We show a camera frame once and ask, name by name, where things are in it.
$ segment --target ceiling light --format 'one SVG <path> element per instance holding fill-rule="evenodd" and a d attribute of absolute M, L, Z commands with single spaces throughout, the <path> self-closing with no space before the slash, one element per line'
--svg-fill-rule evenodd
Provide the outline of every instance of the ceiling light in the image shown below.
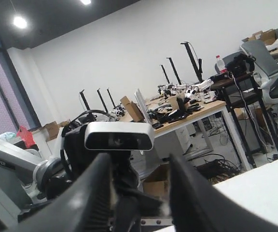
<path fill-rule="evenodd" d="M 91 0 L 80 0 L 84 5 L 91 4 Z"/>
<path fill-rule="evenodd" d="M 24 29 L 28 26 L 28 23 L 23 17 L 15 16 L 14 17 L 14 25 L 16 27 L 19 27 L 20 29 Z"/>

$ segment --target white wall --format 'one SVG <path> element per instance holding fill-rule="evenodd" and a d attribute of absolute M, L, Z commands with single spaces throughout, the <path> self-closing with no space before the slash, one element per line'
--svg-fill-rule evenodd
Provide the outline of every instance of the white wall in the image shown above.
<path fill-rule="evenodd" d="M 87 14 L 93 6 L 87 7 Z M 102 109 L 96 90 L 114 99 L 157 94 L 165 79 L 197 81 L 184 46 L 190 41 L 203 59 L 203 77 L 215 73 L 215 56 L 238 50 L 241 40 L 259 30 L 278 28 L 278 1 L 273 0 L 142 0 L 94 23 L 31 49 L 48 91 L 64 119 L 82 112 L 78 92 L 86 89 L 91 108 Z"/>
<path fill-rule="evenodd" d="M 52 121 L 61 122 L 64 116 L 59 112 L 54 98 L 48 91 L 30 49 L 10 48 L 8 54 L 41 124 L 45 125 Z"/>

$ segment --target ceiling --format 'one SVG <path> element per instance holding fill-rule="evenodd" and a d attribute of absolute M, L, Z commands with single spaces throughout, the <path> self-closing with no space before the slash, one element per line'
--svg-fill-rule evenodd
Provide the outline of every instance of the ceiling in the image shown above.
<path fill-rule="evenodd" d="M 10 0 L 0 0 L 0 38 L 6 48 L 33 48 L 127 7 L 139 0 L 12 0 L 28 28 L 13 24 L 15 14 Z"/>

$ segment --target plastic bottle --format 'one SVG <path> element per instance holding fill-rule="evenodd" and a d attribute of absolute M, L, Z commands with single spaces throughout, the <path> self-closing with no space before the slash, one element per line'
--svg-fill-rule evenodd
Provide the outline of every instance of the plastic bottle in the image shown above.
<path fill-rule="evenodd" d="M 223 59 L 221 59 L 221 57 L 218 55 L 216 56 L 216 65 L 220 71 L 220 73 L 225 73 L 227 72 L 226 66 L 225 66 L 225 62 L 223 61 Z"/>

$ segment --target white table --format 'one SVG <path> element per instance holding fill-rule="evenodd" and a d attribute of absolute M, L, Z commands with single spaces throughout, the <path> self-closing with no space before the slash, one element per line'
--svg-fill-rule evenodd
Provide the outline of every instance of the white table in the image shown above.
<path fill-rule="evenodd" d="M 214 185 L 250 212 L 278 225 L 278 160 Z M 158 232 L 174 232 L 173 226 Z"/>
<path fill-rule="evenodd" d="M 203 123 L 201 122 L 201 120 L 206 117 L 209 117 L 211 115 L 214 115 L 218 112 L 221 112 L 223 115 L 223 118 L 226 122 L 226 125 L 228 127 L 228 130 L 231 134 L 234 145 L 237 149 L 238 155 L 242 161 L 243 168 L 244 168 L 244 170 L 249 171 L 251 169 L 250 164 L 248 163 L 248 160 L 245 156 L 244 149 L 241 145 L 240 137 L 238 136 L 238 134 L 236 132 L 236 127 L 233 124 L 231 117 L 229 116 L 229 113 L 227 111 L 226 103 L 223 101 L 214 101 L 214 102 L 211 102 L 208 104 L 203 104 L 203 106 L 204 106 L 203 109 L 201 109 L 198 112 L 194 112 L 192 115 L 189 115 L 186 119 L 183 119 L 183 120 L 180 120 L 180 121 L 177 121 L 174 123 L 165 123 L 162 128 L 155 130 L 155 138 L 160 137 L 164 134 L 170 133 L 172 131 L 175 131 L 179 128 L 185 127 L 191 123 L 198 122 L 200 129 L 202 130 L 202 133 L 204 134 L 204 137 L 207 138 L 206 142 L 208 144 L 208 147 L 206 149 L 209 149 L 209 147 L 212 147 L 212 145 L 210 144 L 208 135 L 205 133 L 205 129 L 204 129 L 204 126 L 203 126 Z M 190 158 L 194 158 L 201 154 L 202 153 L 199 153 L 196 155 L 191 154 Z"/>

